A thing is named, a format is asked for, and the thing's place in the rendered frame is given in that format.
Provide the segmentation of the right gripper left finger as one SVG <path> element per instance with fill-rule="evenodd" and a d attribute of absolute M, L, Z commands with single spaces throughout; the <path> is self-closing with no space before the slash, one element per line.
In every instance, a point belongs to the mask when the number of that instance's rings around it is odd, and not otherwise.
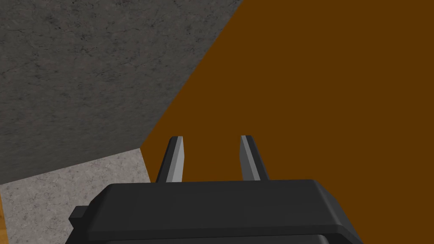
<path fill-rule="evenodd" d="M 171 137 L 167 145 L 156 182 L 181 182 L 184 169 L 184 157 L 183 137 Z"/>

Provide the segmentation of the brown flat panel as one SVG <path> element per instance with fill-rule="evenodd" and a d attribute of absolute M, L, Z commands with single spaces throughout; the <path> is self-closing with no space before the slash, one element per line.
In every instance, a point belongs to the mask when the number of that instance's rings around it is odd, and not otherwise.
<path fill-rule="evenodd" d="M 156 179 L 314 179 L 364 244 L 434 244 L 434 0 L 244 0 L 141 147 Z"/>

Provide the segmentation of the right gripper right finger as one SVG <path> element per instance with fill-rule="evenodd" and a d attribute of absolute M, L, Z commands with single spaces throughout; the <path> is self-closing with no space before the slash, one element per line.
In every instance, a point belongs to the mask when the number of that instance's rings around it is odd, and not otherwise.
<path fill-rule="evenodd" d="M 241 136 L 239 160 L 244 181 L 270 180 L 253 136 Z"/>

